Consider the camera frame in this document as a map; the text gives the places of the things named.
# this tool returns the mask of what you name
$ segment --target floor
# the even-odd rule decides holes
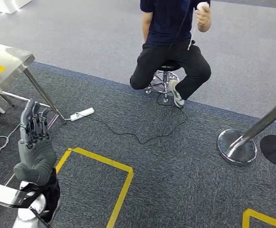
[[[104,122],[57,122],[51,134],[59,159],[79,147],[133,169],[116,228],[240,228],[247,208],[276,219],[276,166],[259,150],[249,166],[234,166],[216,149],[222,131],[244,131],[276,105],[276,0],[212,1],[211,8],[211,30],[194,40],[212,76],[183,113],[129,86],[142,44],[138,0],[32,1],[0,13],[0,44],[33,51],[37,62],[31,71],[64,116],[93,107],[93,117]],[[8,92],[43,102],[24,76]],[[25,104],[14,104],[0,100],[8,113],[0,114],[0,135],[18,124]],[[276,123],[256,143],[268,134],[276,134]],[[19,162],[19,138],[16,131],[1,152],[0,183]],[[53,227],[106,227],[126,177],[72,153],[59,173],[63,204]],[[12,227],[16,213],[0,207],[0,228]],[[267,226],[251,219],[250,227]]]
[[[276,0],[212,1],[211,8],[212,27],[194,39],[212,76],[190,100],[259,118],[274,107]],[[0,13],[0,43],[33,51],[41,63],[129,84],[142,44],[139,0],[32,1]]]
[[[116,228],[240,227],[247,208],[276,219],[275,165],[259,152],[254,163],[237,167],[216,149],[222,131],[243,131],[256,118],[195,102],[187,102],[181,112],[169,106],[171,102],[157,104],[156,93],[147,95],[129,85],[44,64],[33,66],[31,72],[65,116],[93,107],[95,113],[92,117],[101,121],[57,122],[51,135],[59,159],[67,148],[79,147],[133,169]],[[9,91],[42,101],[25,76]],[[25,103],[14,103],[16,107],[11,108],[0,100],[8,113],[0,114],[0,135],[17,125]],[[163,104],[161,97],[159,103]],[[132,135],[113,133],[106,124],[119,134],[134,133],[140,143]],[[276,134],[276,123],[256,137],[256,144],[268,134]],[[0,154],[0,183],[8,180],[19,162],[19,137],[19,131],[15,132]],[[126,175],[71,153],[58,173],[62,207],[53,227],[106,227]],[[17,188],[18,182],[13,180],[10,186]],[[11,227],[15,216],[15,209],[0,207],[0,228]],[[251,224],[265,226],[258,220]]]

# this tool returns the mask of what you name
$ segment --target knee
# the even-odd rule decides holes
[[[211,76],[211,67],[208,63],[204,64],[200,71],[200,78],[203,83],[208,81]]]
[[[140,89],[146,88],[145,85],[144,85],[139,81],[135,80],[132,77],[129,80],[129,83],[132,86],[132,88],[133,88],[135,90],[140,90]]]

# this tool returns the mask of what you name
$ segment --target gray robotic hand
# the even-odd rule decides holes
[[[47,128],[48,109],[39,113],[39,103],[29,101],[20,116],[20,140],[18,142],[20,163],[14,166],[19,181],[45,185],[57,161]]]

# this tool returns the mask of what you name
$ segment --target rolling stool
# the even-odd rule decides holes
[[[163,102],[168,102],[169,99],[167,97],[167,94],[171,93],[171,91],[167,90],[169,80],[175,79],[177,81],[179,81],[179,78],[172,71],[175,71],[180,68],[181,66],[175,61],[166,61],[166,63],[157,69],[157,71],[154,74],[153,80],[148,86],[146,93],[150,94],[151,92],[150,89],[153,89],[154,91],[164,94],[165,98],[163,99]]]

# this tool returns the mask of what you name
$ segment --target black stool seat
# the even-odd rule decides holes
[[[178,65],[176,61],[173,60],[168,60],[166,63],[163,64],[158,70],[162,71],[175,71],[181,68],[180,65]]]

